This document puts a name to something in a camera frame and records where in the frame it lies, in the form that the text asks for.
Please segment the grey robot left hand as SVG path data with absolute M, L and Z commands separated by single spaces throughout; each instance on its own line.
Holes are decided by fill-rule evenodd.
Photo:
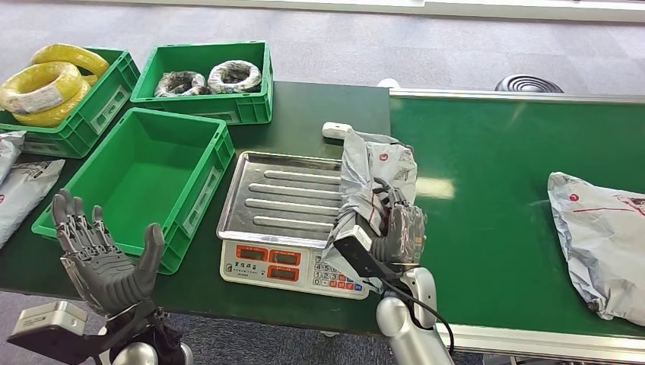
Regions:
M 83 199 L 60 189 L 52 198 L 51 214 L 63 251 L 60 261 L 94 312 L 114 316 L 151 298 L 165 248 L 158 223 L 146 227 L 143 253 L 133 262 L 116 245 L 101 206 L 93 206 L 87 218 Z

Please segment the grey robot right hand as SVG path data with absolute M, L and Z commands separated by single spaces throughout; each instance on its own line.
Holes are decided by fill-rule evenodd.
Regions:
M 426 215 L 402 189 L 359 189 L 347 196 L 347 202 L 357 215 L 354 238 L 358 248 L 392 267 L 419 265 L 426 238 Z

